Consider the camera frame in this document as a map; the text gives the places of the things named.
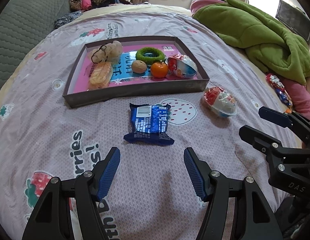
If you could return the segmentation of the surprise egg toy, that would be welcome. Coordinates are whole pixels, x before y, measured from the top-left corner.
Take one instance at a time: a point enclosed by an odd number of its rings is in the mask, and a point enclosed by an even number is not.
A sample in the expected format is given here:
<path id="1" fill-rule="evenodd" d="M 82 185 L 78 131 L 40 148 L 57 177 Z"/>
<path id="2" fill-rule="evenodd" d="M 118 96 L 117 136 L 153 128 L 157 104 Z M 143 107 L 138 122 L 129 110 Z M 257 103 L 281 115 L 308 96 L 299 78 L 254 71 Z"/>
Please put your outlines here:
<path id="1" fill-rule="evenodd" d="M 187 55 L 171 55 L 167 59 L 168 69 L 171 74 L 181 79 L 192 79 L 197 75 L 197 66 Z"/>
<path id="2" fill-rule="evenodd" d="M 237 101 L 222 87 L 210 87 L 204 90 L 202 104 L 221 118 L 237 115 Z"/>

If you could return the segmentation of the blue snack packet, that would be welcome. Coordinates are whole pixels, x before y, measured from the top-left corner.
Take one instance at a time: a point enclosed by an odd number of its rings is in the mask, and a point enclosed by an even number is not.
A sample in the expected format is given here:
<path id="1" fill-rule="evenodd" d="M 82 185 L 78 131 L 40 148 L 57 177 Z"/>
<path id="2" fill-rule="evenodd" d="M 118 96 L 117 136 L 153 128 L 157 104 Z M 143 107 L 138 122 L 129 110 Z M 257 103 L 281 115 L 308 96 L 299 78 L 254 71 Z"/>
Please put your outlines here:
<path id="1" fill-rule="evenodd" d="M 170 109 L 170 105 L 135 105 L 130 103 L 132 131 L 124 135 L 124 140 L 129 143 L 173 145 L 175 141 L 166 133 Z"/>

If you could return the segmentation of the brown shallow cardboard tray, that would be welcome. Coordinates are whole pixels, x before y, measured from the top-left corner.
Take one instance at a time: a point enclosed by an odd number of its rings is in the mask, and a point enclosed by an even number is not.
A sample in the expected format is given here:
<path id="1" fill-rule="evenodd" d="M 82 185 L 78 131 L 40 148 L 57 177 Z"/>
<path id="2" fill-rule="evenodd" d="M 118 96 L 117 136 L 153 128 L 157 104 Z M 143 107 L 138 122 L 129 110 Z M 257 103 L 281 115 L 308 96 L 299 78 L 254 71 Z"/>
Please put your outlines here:
<path id="1" fill-rule="evenodd" d="M 201 92 L 208 84 L 209 76 L 200 64 L 191 50 L 177 37 L 173 36 L 131 36 L 120 37 L 117 39 L 122 46 L 138 45 L 138 44 L 159 44 L 159 43 L 174 43 L 175 46 L 182 52 L 182 55 L 187 55 L 194 61 L 197 66 L 197 75 L 192 79 L 181 79 L 171 81 L 160 81 L 150 83 L 139 83 L 135 85 L 124 85 L 116 87 L 106 87 L 96 90 L 87 90 L 74 94 L 68 94 L 71 79 L 80 61 L 81 55 L 86 48 L 99 48 L 112 40 L 99 40 L 86 43 L 81 49 L 67 79 L 64 87 L 63 98 L 71 108 L 85 106 L 91 103 L 107 101 L 112 98 L 125 96 L 147 96 L 159 94 L 176 94 L 176 93 L 194 93 Z"/>

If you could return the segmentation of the orange tangerine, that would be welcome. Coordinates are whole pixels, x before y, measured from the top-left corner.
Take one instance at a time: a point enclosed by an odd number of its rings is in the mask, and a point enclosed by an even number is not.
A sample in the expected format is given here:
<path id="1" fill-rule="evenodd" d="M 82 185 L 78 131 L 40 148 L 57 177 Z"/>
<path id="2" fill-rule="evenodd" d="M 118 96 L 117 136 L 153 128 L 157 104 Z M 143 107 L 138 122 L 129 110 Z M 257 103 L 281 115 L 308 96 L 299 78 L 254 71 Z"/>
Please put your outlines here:
<path id="1" fill-rule="evenodd" d="M 150 71 L 152 76 L 161 79 L 166 77 L 169 69 L 165 62 L 155 62 L 151 65 Z"/>

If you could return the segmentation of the orange packaged cracker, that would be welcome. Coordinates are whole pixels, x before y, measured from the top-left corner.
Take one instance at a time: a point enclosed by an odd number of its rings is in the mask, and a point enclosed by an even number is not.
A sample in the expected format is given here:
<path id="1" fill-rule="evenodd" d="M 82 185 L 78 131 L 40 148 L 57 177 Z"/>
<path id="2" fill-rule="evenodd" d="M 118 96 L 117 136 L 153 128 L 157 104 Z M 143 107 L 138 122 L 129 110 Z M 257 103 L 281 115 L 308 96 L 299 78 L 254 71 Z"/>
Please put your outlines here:
<path id="1" fill-rule="evenodd" d="M 96 90 L 108 87 L 113 75 L 113 67 L 110 62 L 100 62 L 94 65 L 94 70 L 89 78 L 88 89 Z"/>

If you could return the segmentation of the walnut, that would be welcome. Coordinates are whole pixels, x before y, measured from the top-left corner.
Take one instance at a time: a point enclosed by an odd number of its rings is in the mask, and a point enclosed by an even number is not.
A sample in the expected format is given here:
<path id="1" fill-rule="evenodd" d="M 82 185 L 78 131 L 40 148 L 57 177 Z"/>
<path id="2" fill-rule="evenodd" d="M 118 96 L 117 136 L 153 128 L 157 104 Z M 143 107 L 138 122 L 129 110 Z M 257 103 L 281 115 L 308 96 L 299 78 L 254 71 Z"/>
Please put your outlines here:
<path id="1" fill-rule="evenodd" d="M 143 74 L 147 71 L 147 65 L 143 61 L 135 60 L 131 65 L 131 69 L 136 74 Z"/>

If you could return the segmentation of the beige mesh drawstring pouch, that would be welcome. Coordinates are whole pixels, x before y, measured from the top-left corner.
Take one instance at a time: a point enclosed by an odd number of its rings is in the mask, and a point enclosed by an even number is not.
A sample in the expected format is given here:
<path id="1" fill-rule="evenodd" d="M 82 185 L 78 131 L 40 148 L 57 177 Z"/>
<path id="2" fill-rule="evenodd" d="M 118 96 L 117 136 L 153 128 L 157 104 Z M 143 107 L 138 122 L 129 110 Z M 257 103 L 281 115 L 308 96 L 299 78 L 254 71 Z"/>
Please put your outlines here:
<path id="1" fill-rule="evenodd" d="M 122 53 L 122 44 L 119 41 L 113 41 L 112 43 L 107 43 L 99 48 L 93 49 L 88 54 L 88 58 L 94 64 L 100 62 L 111 62 L 113 64 L 117 64 L 120 61 Z"/>

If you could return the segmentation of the pink pillow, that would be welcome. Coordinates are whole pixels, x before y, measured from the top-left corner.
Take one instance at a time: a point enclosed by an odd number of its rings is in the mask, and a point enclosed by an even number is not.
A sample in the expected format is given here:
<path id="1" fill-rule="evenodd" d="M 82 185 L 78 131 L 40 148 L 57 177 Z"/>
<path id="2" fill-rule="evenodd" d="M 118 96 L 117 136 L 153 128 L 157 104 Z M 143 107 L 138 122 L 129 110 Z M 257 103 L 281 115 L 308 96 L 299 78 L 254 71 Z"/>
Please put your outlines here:
<path id="1" fill-rule="evenodd" d="M 280 81 L 288 92 L 295 111 L 310 120 L 310 94 L 307 89 L 303 85 L 284 77 L 281 77 Z"/>

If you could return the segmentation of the red foil candy wrapper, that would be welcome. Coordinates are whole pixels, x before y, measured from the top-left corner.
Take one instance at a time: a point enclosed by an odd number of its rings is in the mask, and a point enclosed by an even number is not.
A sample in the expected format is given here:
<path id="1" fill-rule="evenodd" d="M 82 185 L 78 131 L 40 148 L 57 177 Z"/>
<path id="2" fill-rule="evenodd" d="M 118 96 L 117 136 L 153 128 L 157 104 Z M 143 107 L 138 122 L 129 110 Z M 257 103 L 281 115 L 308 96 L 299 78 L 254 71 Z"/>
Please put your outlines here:
<path id="1" fill-rule="evenodd" d="M 272 74 L 269 73 L 265 77 L 267 83 L 275 90 L 276 95 L 279 97 L 279 100 L 286 105 L 289 109 L 292 109 L 292 101 L 290 96 L 288 95 L 285 86 L 282 84 L 280 79 Z"/>

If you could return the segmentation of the pink strawberry bedsheet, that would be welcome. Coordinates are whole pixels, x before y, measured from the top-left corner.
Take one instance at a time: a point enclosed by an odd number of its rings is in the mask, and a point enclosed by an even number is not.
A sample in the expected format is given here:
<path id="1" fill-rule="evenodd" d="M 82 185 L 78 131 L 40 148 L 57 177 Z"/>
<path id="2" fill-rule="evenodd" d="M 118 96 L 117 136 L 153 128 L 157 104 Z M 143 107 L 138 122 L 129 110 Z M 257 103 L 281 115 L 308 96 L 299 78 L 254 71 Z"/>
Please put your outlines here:
<path id="1" fill-rule="evenodd" d="M 107 37 L 173 36 L 195 55 L 210 78 L 237 100 L 237 115 L 219 118 L 201 103 L 201 93 L 116 98 L 75 109 L 62 96 L 82 47 Z M 130 144 L 130 103 L 181 103 L 167 133 L 168 147 Z M 19 67 L 0 97 L 0 224 L 21 239 L 47 180 L 71 179 L 90 170 L 111 147 L 121 161 L 101 217 L 112 239 L 195 239 L 206 205 L 196 197 L 183 161 L 192 147 L 225 176 L 253 177 L 273 210 L 286 193 L 268 183 L 262 153 L 243 142 L 239 128 L 250 125 L 286 147 L 300 143 L 288 129 L 267 122 L 258 109 L 284 111 L 258 69 L 193 18 L 154 10 L 118 12 L 68 24 L 45 38 Z"/>

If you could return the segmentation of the green plush blanket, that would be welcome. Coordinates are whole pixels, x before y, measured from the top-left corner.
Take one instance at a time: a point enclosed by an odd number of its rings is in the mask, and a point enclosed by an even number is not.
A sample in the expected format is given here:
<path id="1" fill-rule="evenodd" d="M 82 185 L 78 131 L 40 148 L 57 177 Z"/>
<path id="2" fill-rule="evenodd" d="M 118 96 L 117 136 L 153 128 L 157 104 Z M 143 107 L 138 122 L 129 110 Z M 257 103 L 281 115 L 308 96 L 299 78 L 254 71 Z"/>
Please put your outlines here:
<path id="1" fill-rule="evenodd" d="M 193 18 L 227 45 L 244 49 L 262 72 L 307 84 L 310 51 L 306 41 L 269 14 L 239 0 L 226 0 L 198 9 Z"/>

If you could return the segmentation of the dark patterned cloth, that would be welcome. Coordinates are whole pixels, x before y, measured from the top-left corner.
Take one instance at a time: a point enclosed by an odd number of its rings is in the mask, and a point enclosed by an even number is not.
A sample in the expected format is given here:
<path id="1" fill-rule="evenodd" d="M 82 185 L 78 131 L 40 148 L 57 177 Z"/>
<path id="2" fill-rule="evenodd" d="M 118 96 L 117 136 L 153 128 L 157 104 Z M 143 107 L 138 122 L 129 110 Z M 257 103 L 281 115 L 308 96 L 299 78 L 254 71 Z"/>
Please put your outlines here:
<path id="1" fill-rule="evenodd" d="M 71 13 L 68 13 L 64 16 L 62 16 L 61 18 L 57 19 L 54 22 L 54 29 L 58 29 L 63 25 L 66 25 L 72 21 L 74 21 L 75 19 L 79 18 L 82 15 L 81 11 L 74 11 Z"/>

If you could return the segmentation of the grey quilted headboard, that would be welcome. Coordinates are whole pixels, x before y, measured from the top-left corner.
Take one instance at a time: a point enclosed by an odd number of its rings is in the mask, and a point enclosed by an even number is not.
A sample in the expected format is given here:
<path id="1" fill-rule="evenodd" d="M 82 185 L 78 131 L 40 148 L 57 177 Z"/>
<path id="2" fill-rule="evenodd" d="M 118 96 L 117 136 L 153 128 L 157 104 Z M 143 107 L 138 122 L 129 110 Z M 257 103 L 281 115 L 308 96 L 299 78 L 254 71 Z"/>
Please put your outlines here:
<path id="1" fill-rule="evenodd" d="M 70 12 L 69 0 L 10 0 L 0 14 L 0 89 L 20 62 Z"/>

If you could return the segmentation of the black wall television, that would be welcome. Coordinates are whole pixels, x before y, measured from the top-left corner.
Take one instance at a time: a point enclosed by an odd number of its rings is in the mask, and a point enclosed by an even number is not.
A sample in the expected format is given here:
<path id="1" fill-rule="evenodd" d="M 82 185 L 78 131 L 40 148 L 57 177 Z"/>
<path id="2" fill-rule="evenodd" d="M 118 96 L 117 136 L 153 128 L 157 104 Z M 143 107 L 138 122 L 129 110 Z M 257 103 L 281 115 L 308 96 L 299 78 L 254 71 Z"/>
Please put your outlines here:
<path id="1" fill-rule="evenodd" d="M 310 20 L 299 8 L 279 0 L 276 19 L 310 43 Z"/>

